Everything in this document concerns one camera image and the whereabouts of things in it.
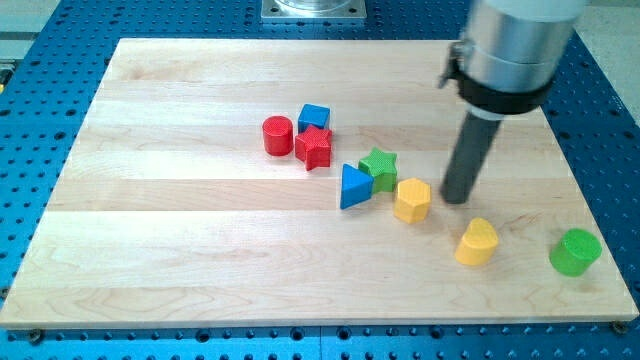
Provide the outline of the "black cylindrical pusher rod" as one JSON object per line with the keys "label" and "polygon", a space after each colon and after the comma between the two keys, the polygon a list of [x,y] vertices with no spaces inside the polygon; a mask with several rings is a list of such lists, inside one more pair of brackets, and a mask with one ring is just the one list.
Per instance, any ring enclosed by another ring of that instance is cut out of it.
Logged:
{"label": "black cylindrical pusher rod", "polygon": [[440,187],[449,204],[465,203],[502,123],[502,116],[468,110]]}

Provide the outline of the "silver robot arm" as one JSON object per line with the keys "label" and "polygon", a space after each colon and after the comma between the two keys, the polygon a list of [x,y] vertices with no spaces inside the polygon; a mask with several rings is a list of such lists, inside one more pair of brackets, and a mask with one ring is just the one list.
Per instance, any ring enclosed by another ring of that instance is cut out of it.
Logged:
{"label": "silver robot arm", "polygon": [[503,119],[539,107],[586,0],[477,0],[449,47],[439,86],[467,104],[440,194],[465,203]]}

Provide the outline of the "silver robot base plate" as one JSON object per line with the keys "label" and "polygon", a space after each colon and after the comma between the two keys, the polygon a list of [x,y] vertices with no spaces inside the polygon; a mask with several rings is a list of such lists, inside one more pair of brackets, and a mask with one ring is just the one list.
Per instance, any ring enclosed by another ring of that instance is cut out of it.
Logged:
{"label": "silver robot base plate", "polygon": [[365,0],[262,0],[263,21],[304,21],[367,17]]}

